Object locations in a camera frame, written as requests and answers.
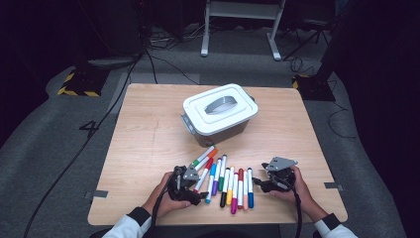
wooden table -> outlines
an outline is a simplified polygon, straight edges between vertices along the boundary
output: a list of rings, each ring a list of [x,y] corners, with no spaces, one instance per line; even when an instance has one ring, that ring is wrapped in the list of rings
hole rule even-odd
[[[216,86],[131,84],[109,147],[97,190],[109,191],[94,197],[88,221],[112,225],[134,207],[142,205],[165,172],[188,166],[205,152],[183,125],[183,101]],[[262,163],[274,156],[298,161],[312,195],[327,212],[341,221],[347,212],[333,182],[317,137],[297,90],[292,88],[244,87],[256,99],[259,113],[245,131],[219,143],[217,158],[228,156],[227,166],[253,168],[254,177],[265,180]],[[206,190],[207,180],[201,186]],[[210,204],[173,211],[157,225],[295,223],[293,205],[263,193],[254,186],[255,208],[232,215],[230,206],[221,208],[220,192]],[[304,215],[304,222],[310,219]]]

container handle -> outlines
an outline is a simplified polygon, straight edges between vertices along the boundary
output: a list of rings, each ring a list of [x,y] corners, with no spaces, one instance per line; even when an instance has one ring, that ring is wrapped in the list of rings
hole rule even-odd
[[[204,110],[209,115],[219,114],[238,105],[233,96],[224,96],[207,105]]]

metal stand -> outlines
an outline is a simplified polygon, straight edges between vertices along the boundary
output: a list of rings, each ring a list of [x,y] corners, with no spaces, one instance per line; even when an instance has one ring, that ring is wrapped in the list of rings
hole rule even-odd
[[[262,5],[251,3],[236,3],[236,2],[218,2],[207,0],[205,28],[203,43],[201,46],[201,56],[207,57],[209,54],[209,25],[210,16],[216,17],[235,17],[235,18],[251,18],[251,19],[266,19],[274,20],[271,33],[267,33],[267,39],[272,51],[272,56],[275,60],[281,60],[281,55],[278,51],[277,45],[274,41],[277,32],[278,23],[280,22],[281,14],[284,8],[284,0],[279,5]]]

hand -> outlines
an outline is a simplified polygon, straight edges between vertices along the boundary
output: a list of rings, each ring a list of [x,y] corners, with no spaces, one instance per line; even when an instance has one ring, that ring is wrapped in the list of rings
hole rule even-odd
[[[318,205],[318,203],[312,197],[308,185],[306,185],[306,182],[303,180],[300,169],[296,166],[292,166],[290,168],[293,170],[294,175],[296,176],[296,182],[294,183],[294,186],[301,200],[300,205],[302,211],[305,212],[314,222],[319,221],[327,216],[328,213],[320,205]],[[269,192],[269,194],[295,204],[295,197],[292,190],[287,192],[272,190]]]
[[[152,191],[151,196],[143,205],[143,208],[152,215],[155,203],[158,199],[158,196],[161,193],[164,185],[166,184],[167,180],[169,179],[172,172],[164,174],[163,178],[161,179],[160,183],[155,187],[154,191]],[[183,209],[191,205],[191,202],[183,200],[183,201],[174,201],[170,199],[169,194],[167,191],[164,193],[163,198],[161,200],[160,206],[158,207],[157,217],[163,217],[170,213],[173,210]]]

yellow marker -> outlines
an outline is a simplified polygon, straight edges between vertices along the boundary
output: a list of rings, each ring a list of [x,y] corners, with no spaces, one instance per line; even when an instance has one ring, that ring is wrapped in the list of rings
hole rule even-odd
[[[226,197],[226,204],[232,204],[232,195],[233,195],[233,187],[234,187],[234,174],[235,168],[231,167],[230,175],[229,175],[229,183],[228,183],[228,197]]]

